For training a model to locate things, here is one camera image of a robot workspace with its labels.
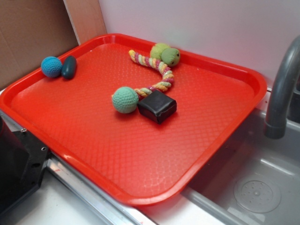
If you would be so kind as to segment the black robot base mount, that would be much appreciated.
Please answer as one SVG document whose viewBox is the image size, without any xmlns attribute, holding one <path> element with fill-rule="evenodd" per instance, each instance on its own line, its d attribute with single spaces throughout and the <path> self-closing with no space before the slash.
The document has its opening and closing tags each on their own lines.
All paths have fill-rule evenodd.
<svg viewBox="0 0 300 225">
<path fill-rule="evenodd" d="M 11 131 L 0 119 L 0 215 L 4 216 L 42 183 L 50 150 L 29 131 Z"/>
</svg>

